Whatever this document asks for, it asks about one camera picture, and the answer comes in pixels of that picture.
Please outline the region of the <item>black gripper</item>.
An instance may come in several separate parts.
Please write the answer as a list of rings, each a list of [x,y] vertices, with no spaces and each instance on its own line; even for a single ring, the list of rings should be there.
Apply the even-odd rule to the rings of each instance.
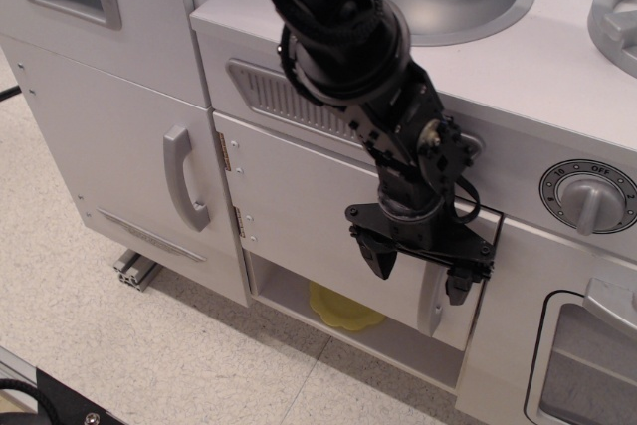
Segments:
[[[461,306],[473,282],[492,275],[496,247],[469,228],[482,205],[457,218],[445,206],[425,216],[394,217],[379,203],[355,204],[345,209],[349,231],[361,256],[380,279],[387,280],[397,255],[432,261],[448,269],[445,292],[451,306]]]

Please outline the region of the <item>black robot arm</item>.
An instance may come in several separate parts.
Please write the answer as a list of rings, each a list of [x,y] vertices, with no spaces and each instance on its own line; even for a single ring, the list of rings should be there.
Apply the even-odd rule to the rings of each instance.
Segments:
[[[387,279],[399,254],[447,270],[461,305],[492,273],[495,249],[460,215],[456,193],[476,147],[444,113],[426,71],[410,55],[408,25],[387,0],[272,0],[284,21],[281,67],[295,90],[327,108],[373,158],[378,199],[351,205],[351,236],[373,273]]]

